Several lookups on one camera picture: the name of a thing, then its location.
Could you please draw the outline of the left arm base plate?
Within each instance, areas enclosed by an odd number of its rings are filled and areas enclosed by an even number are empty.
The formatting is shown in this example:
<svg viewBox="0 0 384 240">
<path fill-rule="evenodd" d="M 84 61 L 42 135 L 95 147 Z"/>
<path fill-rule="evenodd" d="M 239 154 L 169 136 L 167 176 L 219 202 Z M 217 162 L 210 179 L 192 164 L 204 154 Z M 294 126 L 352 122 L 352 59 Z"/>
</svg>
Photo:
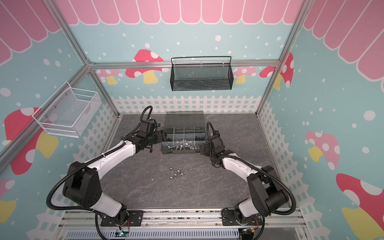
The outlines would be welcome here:
<svg viewBox="0 0 384 240">
<path fill-rule="evenodd" d="M 143 220 L 144 211 L 125 210 L 116 217 L 106 216 L 102 218 L 102 227 L 140 227 Z"/>
</svg>

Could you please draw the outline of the green plastic organizer box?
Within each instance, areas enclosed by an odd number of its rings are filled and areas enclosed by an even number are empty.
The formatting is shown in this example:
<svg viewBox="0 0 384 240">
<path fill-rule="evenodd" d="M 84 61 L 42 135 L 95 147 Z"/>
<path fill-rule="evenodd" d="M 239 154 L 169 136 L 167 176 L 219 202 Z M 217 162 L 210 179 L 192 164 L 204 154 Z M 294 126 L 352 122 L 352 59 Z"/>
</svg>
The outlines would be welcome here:
<svg viewBox="0 0 384 240">
<path fill-rule="evenodd" d="M 167 112 L 163 129 L 163 154 L 194 154 L 201 153 L 206 142 L 206 124 L 203 111 Z"/>
</svg>

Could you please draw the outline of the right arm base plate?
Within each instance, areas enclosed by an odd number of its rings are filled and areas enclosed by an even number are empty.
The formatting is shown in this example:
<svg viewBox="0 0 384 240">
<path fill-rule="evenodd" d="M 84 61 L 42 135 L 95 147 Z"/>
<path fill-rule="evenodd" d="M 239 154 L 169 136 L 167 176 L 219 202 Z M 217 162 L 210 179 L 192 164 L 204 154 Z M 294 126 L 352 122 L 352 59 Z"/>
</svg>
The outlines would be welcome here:
<svg viewBox="0 0 384 240">
<path fill-rule="evenodd" d="M 224 208 L 221 211 L 223 226 L 261 226 L 262 217 L 252 215 L 244 217 L 239 210 Z"/>
</svg>

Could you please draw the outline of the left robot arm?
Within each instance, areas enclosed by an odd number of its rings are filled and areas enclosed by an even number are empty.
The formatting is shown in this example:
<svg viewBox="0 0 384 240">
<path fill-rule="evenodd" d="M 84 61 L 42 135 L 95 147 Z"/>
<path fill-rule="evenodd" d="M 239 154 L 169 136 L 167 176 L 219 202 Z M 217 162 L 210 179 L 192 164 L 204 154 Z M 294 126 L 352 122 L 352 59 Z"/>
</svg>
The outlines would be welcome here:
<svg viewBox="0 0 384 240">
<path fill-rule="evenodd" d="M 152 150 L 162 140 L 158 131 L 159 123 L 151 118 L 153 107 L 147 106 L 138 125 L 110 150 L 84 163 L 74 162 L 68 173 L 50 190 L 46 205 L 51 210 L 81 210 L 95 213 L 115 225 L 128 222 L 129 212 L 126 205 L 105 194 L 101 187 L 101 179 L 122 161 L 145 149 Z M 63 207 L 53 204 L 53 195 L 62 188 L 65 198 L 76 203 L 76 206 Z"/>
</svg>

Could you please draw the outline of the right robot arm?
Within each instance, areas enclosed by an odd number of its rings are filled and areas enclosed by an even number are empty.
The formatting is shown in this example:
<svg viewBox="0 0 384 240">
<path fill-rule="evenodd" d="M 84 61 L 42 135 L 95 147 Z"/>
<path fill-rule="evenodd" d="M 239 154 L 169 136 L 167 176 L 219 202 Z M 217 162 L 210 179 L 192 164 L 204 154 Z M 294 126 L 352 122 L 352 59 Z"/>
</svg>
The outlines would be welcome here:
<svg viewBox="0 0 384 240">
<path fill-rule="evenodd" d="M 239 157 L 227 149 L 220 132 L 215 130 L 211 122 L 206 125 L 206 143 L 204 155 L 209 157 L 215 168 L 231 171 L 248 184 L 250 197 L 234 207 L 235 220 L 244 225 L 253 217 L 276 214 L 291 215 L 297 207 L 292 191 L 281 181 L 271 166 L 260 167 Z"/>
</svg>

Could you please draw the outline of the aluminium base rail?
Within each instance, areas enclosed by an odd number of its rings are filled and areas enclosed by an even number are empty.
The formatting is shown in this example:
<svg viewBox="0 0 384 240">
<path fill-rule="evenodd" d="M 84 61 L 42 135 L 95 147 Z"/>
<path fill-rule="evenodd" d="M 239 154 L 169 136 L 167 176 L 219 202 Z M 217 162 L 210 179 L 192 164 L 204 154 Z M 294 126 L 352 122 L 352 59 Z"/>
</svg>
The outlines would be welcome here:
<svg viewBox="0 0 384 240">
<path fill-rule="evenodd" d="M 123 227 L 100 224 L 92 213 L 68 211 L 54 234 L 55 240 L 309 240 L 299 210 L 288 216 L 252 217 L 245 224 L 233 211 L 222 208 L 142 209 Z"/>
</svg>

